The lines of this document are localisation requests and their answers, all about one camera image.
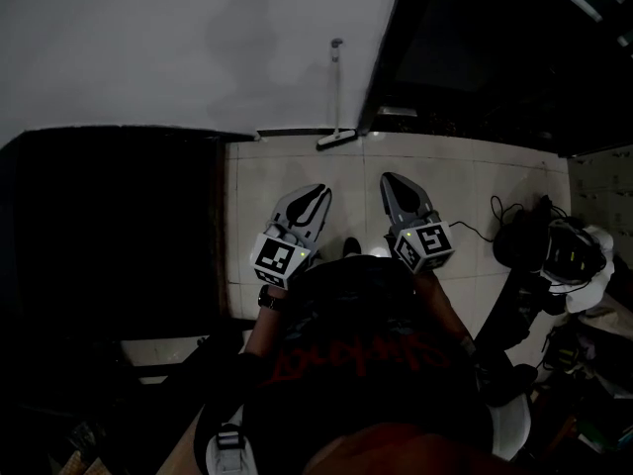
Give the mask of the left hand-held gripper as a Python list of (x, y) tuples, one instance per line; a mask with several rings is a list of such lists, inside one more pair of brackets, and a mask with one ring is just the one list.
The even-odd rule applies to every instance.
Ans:
[(298, 274), (311, 267), (331, 201), (331, 190), (315, 184), (277, 202), (250, 255), (259, 280), (287, 290)]

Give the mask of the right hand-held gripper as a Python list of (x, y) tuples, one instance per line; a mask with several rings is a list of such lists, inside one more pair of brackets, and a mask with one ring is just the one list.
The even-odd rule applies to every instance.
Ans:
[(391, 223), (385, 236), (391, 256), (412, 274), (442, 267), (455, 247), (448, 224), (440, 219), (425, 190), (405, 176), (385, 172), (380, 191)]

